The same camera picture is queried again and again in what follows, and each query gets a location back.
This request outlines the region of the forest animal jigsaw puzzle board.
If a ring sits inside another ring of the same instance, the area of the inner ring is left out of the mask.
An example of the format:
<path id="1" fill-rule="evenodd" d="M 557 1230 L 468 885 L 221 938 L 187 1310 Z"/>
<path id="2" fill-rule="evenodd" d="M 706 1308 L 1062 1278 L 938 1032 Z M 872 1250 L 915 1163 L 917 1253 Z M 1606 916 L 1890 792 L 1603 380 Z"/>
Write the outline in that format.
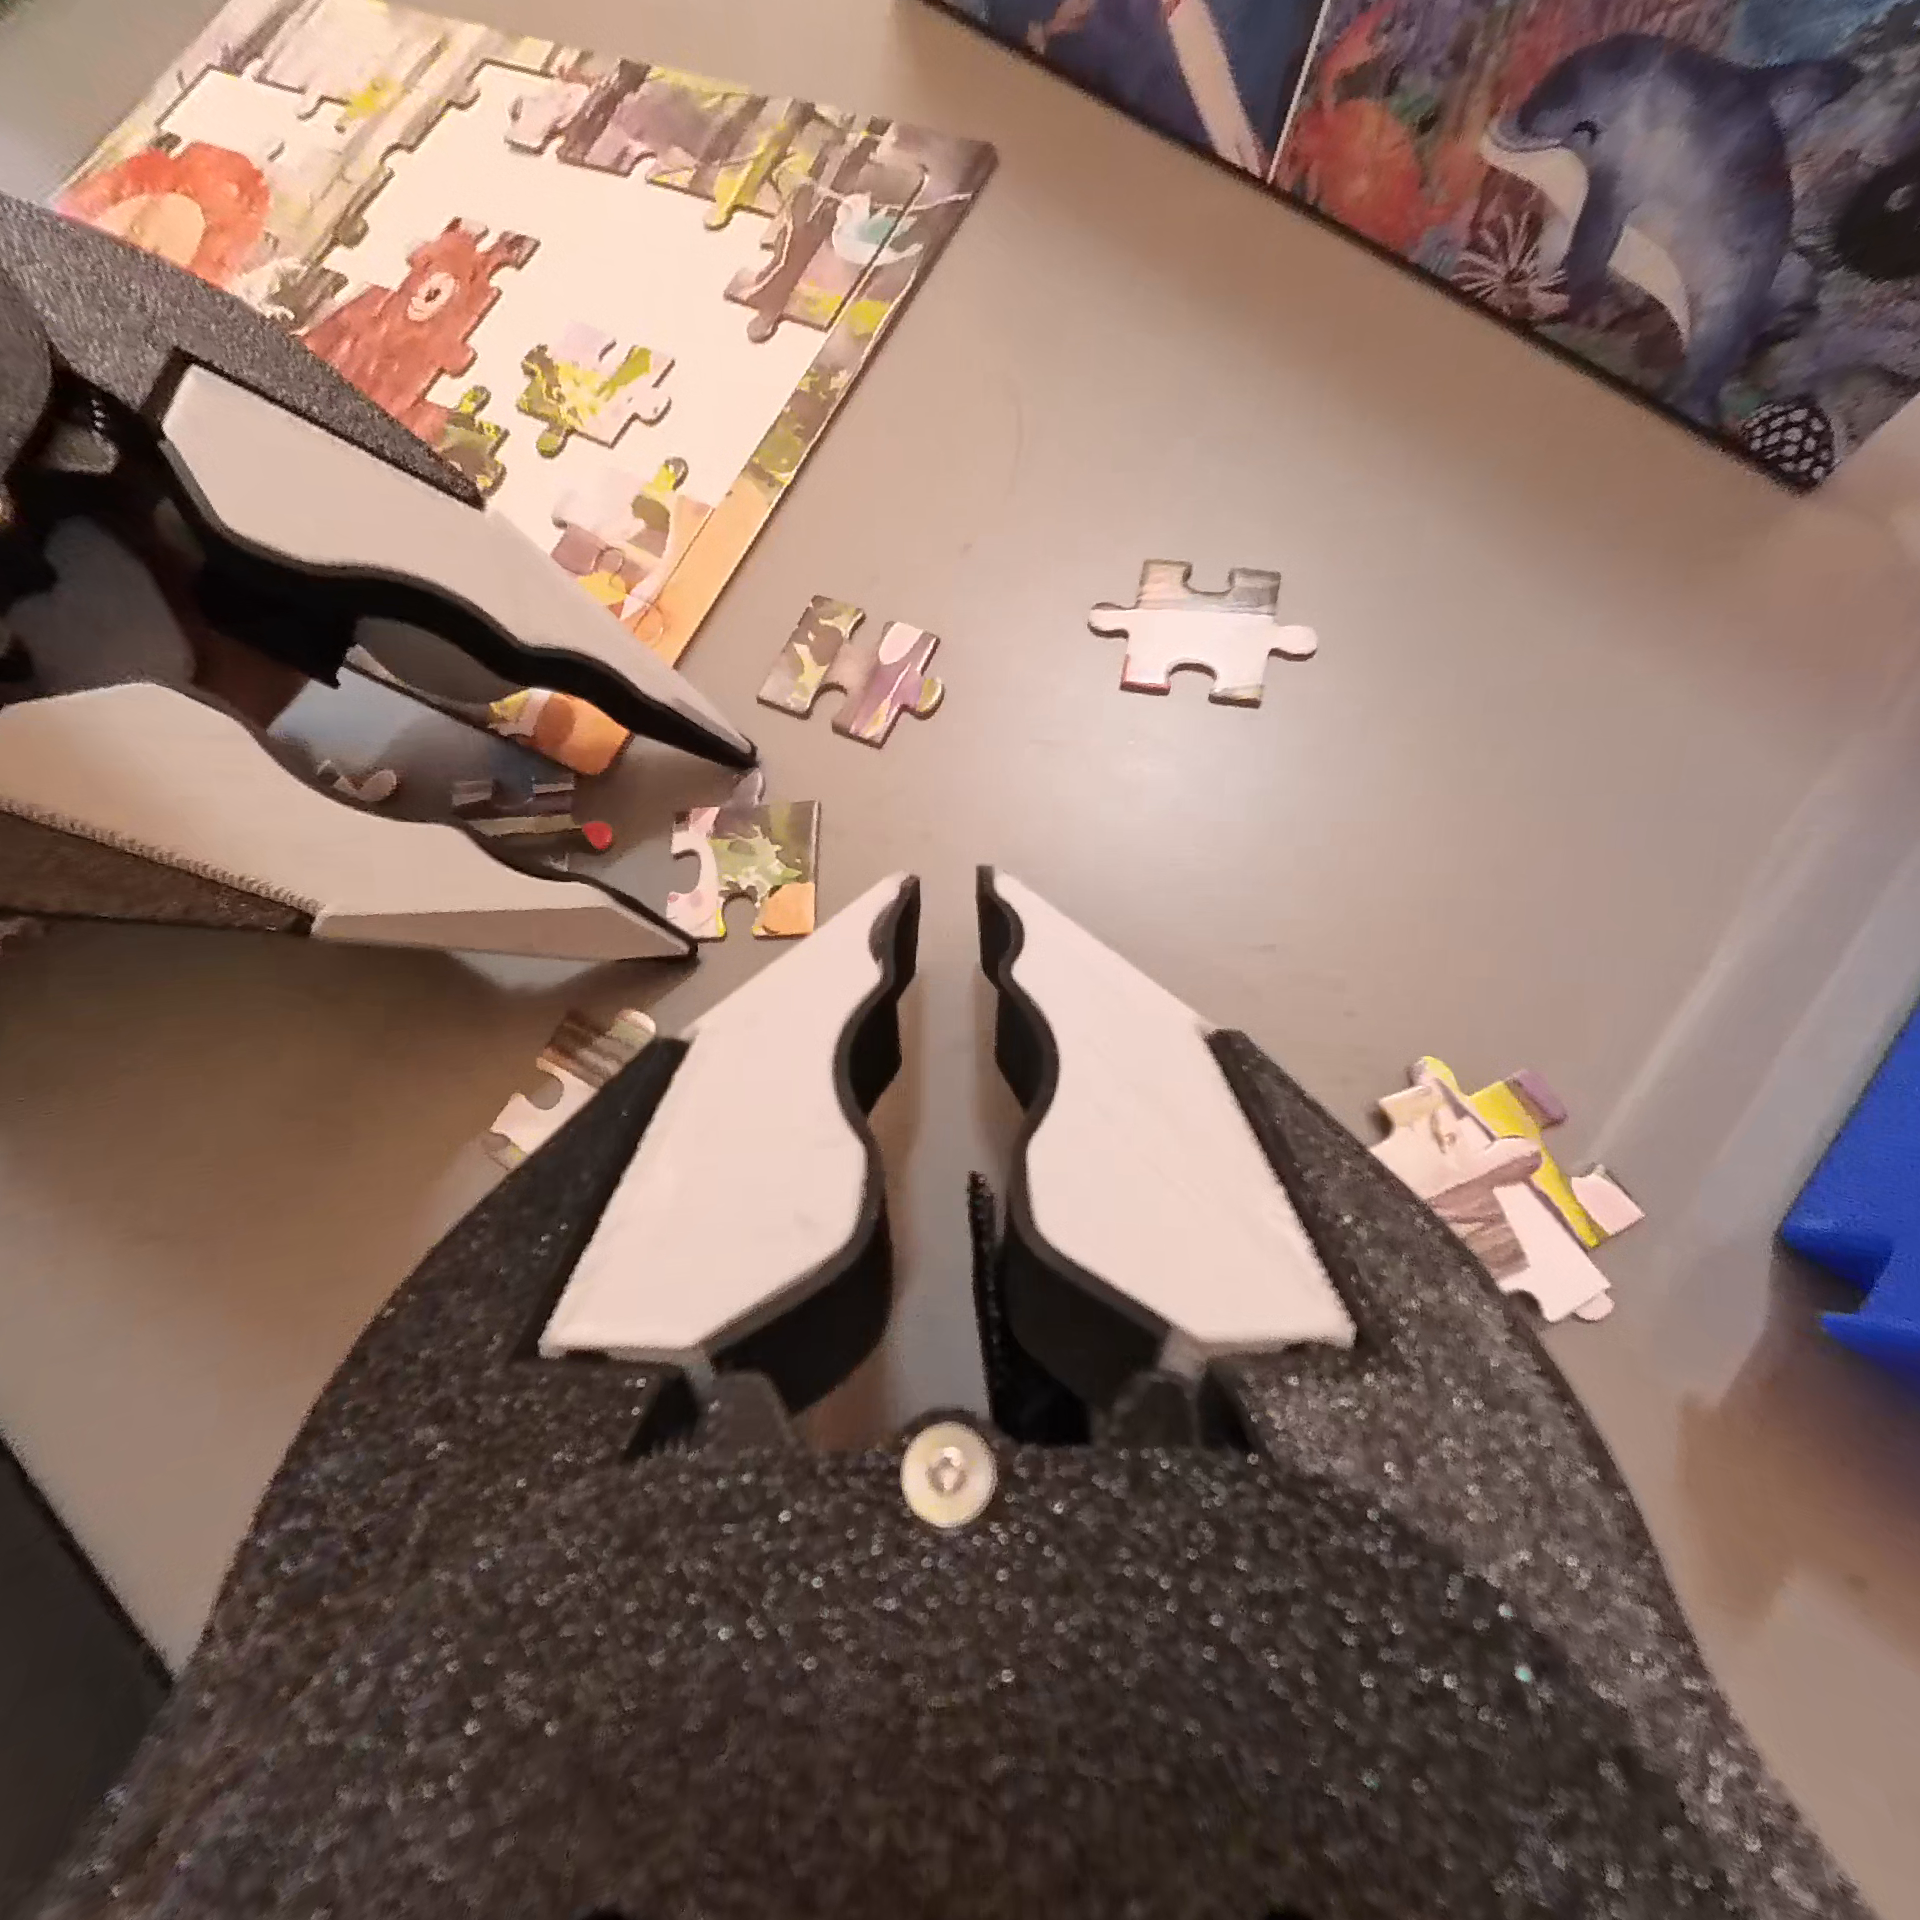
<path id="1" fill-rule="evenodd" d="M 678 664 L 993 144 L 397 5 L 226 5 L 52 205 L 243 298 Z M 537 454 L 522 355 L 677 359 Z"/>

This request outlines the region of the dark blue illustrated puzzle box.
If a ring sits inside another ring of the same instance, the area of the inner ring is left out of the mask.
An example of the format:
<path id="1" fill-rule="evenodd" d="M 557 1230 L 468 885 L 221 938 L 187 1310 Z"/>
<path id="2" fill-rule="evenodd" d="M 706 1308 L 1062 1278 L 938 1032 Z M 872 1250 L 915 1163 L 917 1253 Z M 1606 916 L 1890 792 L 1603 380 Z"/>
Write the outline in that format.
<path id="1" fill-rule="evenodd" d="M 1790 490 L 1916 403 L 1916 2 L 942 12 Z"/>

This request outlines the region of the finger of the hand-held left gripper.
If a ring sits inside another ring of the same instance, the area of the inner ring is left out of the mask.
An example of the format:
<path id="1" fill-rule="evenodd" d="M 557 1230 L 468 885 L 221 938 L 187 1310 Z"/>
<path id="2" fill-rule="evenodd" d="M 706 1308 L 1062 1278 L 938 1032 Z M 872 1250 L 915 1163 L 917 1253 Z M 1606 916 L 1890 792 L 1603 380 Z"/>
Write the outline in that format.
<path id="1" fill-rule="evenodd" d="M 517 687 L 568 692 L 632 733 L 754 768 L 739 726 L 489 508 L 198 365 L 179 374 L 157 438 L 204 538 L 268 586 L 419 626 Z"/>
<path id="2" fill-rule="evenodd" d="M 324 941 L 570 962 L 694 954 L 596 880 L 517 868 L 460 824 L 337 799 L 243 720 L 149 682 L 5 708 L 2 802 L 32 824 L 293 907 Z"/>

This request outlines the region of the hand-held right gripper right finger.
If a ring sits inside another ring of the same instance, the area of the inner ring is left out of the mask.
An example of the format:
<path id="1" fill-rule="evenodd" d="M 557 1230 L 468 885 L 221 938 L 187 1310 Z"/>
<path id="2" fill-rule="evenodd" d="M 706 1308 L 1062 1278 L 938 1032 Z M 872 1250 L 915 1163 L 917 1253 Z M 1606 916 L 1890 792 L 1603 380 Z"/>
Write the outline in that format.
<path id="1" fill-rule="evenodd" d="M 1001 1246 L 1024 1354 L 1051 1374 L 1203 1374 L 1350 1349 L 1220 1029 L 1010 872 L 977 871 L 977 916 L 1022 1111 Z"/>

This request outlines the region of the blue plastic object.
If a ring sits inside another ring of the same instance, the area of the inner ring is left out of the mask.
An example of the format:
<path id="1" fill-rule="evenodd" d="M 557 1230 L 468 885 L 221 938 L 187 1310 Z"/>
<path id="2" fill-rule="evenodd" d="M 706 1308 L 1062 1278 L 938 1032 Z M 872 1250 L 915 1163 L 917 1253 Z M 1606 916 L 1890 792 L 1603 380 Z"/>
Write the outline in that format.
<path id="1" fill-rule="evenodd" d="M 1820 1325 L 1844 1350 L 1918 1390 L 1918 1010 L 1796 1194 L 1784 1243 L 1860 1303 Z"/>

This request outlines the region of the orange green puzzle piece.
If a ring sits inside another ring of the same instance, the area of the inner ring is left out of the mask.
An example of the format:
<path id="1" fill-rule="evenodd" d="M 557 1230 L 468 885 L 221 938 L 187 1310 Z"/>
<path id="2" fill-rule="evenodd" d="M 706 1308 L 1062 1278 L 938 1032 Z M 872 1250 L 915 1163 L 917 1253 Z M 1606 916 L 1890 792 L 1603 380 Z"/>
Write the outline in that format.
<path id="1" fill-rule="evenodd" d="M 753 938 L 806 938 L 818 911 L 818 850 L 820 805 L 769 799 L 763 770 L 753 770 L 722 802 L 677 816 L 670 852 L 692 858 L 698 872 L 664 911 L 690 940 L 722 941 L 739 898 L 753 903 Z"/>

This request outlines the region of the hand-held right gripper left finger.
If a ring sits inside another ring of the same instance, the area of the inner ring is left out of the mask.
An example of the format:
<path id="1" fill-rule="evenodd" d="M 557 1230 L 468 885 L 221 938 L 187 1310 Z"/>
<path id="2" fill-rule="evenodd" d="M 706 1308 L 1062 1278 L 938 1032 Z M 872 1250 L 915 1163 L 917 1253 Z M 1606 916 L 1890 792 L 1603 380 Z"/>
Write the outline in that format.
<path id="1" fill-rule="evenodd" d="M 545 1357 L 860 1365 L 896 1276 L 874 1108 L 904 1063 L 921 882 L 876 882 L 700 1018 Z"/>

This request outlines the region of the white grey puzzle piece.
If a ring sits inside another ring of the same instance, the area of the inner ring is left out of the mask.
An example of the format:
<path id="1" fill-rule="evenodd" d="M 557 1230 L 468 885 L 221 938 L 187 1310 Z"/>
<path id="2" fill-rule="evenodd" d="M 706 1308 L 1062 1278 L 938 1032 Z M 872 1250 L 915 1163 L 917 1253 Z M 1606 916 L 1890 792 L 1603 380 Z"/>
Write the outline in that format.
<path id="1" fill-rule="evenodd" d="M 1193 586 L 1187 560 L 1146 560 L 1129 606 L 1096 603 L 1088 631 L 1120 640 L 1120 685 L 1168 692 L 1181 670 L 1212 679 L 1212 704 L 1253 706 L 1264 700 L 1270 655 L 1313 659 L 1320 636 L 1281 618 L 1282 574 L 1269 567 L 1229 567 L 1218 589 Z"/>

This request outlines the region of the purple green puzzle piece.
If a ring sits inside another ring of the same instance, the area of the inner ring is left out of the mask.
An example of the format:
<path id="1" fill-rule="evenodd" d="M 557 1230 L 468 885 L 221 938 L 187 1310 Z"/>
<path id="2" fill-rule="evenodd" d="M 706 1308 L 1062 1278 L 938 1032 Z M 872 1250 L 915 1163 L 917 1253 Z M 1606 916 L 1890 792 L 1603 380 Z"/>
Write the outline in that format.
<path id="1" fill-rule="evenodd" d="M 756 690 L 766 708 L 809 718 L 835 690 L 844 696 L 832 732 L 880 749 L 900 716 L 931 718 L 947 685 L 931 670 L 942 640 L 900 619 L 880 626 L 865 607 L 817 595 Z"/>

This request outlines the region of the purple yellow puzzle piece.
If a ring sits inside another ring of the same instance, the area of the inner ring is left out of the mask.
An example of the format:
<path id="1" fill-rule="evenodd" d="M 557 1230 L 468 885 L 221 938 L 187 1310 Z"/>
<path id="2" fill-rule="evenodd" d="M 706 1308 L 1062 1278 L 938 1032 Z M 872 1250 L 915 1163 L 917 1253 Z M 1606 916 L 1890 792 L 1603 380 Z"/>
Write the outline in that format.
<path id="1" fill-rule="evenodd" d="M 1469 1147 L 1520 1143 L 1520 1159 L 1529 1160 L 1528 1183 L 1587 1247 L 1643 1221 L 1643 1207 L 1604 1165 L 1565 1172 L 1552 1157 L 1548 1134 L 1568 1119 L 1568 1108 L 1533 1070 L 1465 1090 L 1452 1067 L 1421 1055 L 1409 1070 L 1409 1087 L 1429 1094 L 1426 1132 L 1449 1165 L 1465 1165 Z"/>

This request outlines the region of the purple grey striped puzzle piece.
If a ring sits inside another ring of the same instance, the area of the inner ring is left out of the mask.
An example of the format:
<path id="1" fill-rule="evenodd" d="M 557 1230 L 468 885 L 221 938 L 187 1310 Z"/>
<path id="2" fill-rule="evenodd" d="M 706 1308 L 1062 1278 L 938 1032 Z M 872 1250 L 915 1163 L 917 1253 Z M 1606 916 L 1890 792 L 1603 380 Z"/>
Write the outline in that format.
<path id="1" fill-rule="evenodd" d="M 1502 1194 L 1528 1188 L 1540 1152 L 1517 1139 L 1498 1139 L 1460 1163 L 1424 1157 L 1402 1179 L 1493 1274 L 1522 1264 L 1520 1237 Z"/>

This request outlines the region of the striped puzzle piece red dot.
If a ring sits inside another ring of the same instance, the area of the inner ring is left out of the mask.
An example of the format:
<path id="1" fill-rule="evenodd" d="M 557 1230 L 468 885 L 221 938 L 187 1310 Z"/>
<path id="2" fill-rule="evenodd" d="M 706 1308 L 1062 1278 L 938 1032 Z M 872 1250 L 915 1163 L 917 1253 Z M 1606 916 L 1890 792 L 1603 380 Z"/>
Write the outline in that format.
<path id="1" fill-rule="evenodd" d="M 600 858 L 616 848 L 610 823 L 579 808 L 581 780 L 572 770 L 505 783 L 464 778 L 448 786 L 448 807 L 476 838 L 502 858 L 565 868 L 573 855 Z"/>

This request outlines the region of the grey desk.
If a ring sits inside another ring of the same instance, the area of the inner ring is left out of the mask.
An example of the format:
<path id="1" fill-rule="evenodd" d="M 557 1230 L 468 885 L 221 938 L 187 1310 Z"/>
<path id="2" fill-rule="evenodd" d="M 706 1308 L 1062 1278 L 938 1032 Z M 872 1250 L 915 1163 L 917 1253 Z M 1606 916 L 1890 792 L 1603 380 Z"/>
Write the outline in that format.
<path id="1" fill-rule="evenodd" d="M 876 1112 L 888 1343 L 817 1429 L 981 1402 L 974 871 L 1033 885 L 1350 1130 L 1435 1053 L 1568 1101 L 1646 1226 L 1552 1328 L 1752 1734 L 1916 1908 L 1916 1402 L 1776 1246 L 1916 996 L 1916 414 L 1790 495 L 918 5 L 443 5 L 889 111 L 994 180 L 689 650 L 822 802 L 822 911 L 924 882 Z M 1278 568 L 1258 708 L 1120 685 L 1146 560 Z M 876 749 L 756 690 L 817 595 L 938 632 Z"/>

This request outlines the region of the white puzzle piece red knob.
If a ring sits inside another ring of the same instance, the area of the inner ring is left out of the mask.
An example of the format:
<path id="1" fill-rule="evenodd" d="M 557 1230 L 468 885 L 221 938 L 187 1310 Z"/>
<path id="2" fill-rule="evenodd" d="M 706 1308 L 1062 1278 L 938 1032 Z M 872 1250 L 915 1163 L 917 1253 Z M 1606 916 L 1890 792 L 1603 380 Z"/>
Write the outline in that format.
<path id="1" fill-rule="evenodd" d="M 1448 1154 L 1434 1146 L 1426 1132 L 1426 1117 L 1430 1111 L 1429 1094 L 1402 1087 L 1386 1094 L 1379 1101 L 1379 1111 L 1386 1132 L 1373 1152 L 1400 1179 L 1410 1163 L 1420 1163 L 1424 1157 L 1449 1160 Z M 1558 1324 L 1570 1317 L 1584 1322 L 1601 1322 L 1606 1317 L 1613 1308 L 1612 1286 L 1595 1260 L 1568 1232 L 1558 1214 L 1555 1214 L 1529 1187 L 1505 1191 L 1502 1200 L 1520 1237 L 1522 1264 L 1517 1269 L 1494 1274 L 1480 1262 L 1494 1284 L 1500 1284 L 1506 1294 L 1522 1294 L 1532 1298 L 1548 1324 Z"/>

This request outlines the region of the green yellow puzzle piece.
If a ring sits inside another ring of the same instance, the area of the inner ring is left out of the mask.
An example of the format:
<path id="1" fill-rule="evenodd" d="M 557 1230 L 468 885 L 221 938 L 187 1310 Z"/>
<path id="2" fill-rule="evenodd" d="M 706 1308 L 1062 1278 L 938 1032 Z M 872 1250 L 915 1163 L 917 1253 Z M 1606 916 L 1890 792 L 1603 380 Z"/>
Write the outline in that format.
<path id="1" fill-rule="evenodd" d="M 536 451 L 557 460 L 577 438 L 612 447 L 633 426 L 659 426 L 672 395 L 677 359 L 645 342 L 619 346 L 612 334 L 572 322 L 556 342 L 525 348 L 517 412 L 540 421 Z"/>

